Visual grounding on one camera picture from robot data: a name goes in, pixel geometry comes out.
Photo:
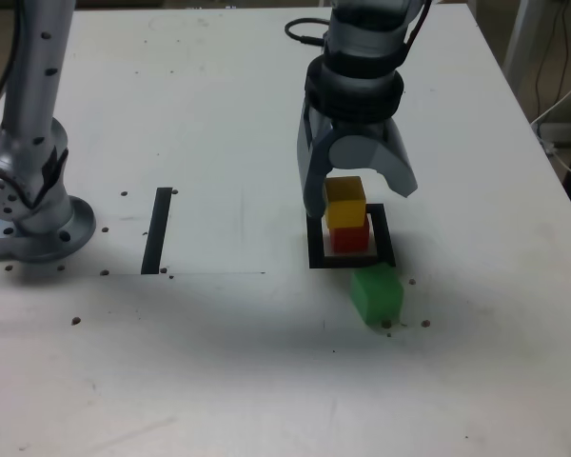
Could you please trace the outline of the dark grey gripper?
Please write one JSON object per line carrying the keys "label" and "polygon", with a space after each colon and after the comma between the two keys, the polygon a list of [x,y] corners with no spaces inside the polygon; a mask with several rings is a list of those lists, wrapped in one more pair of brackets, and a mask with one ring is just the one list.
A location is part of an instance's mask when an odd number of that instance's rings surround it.
{"label": "dark grey gripper", "polygon": [[[336,141],[334,131],[340,138]],[[298,130],[297,161],[305,211],[311,218],[321,218],[325,213],[324,182],[333,168],[373,169],[402,197],[418,188],[392,119],[376,124],[331,122],[307,97]]]}

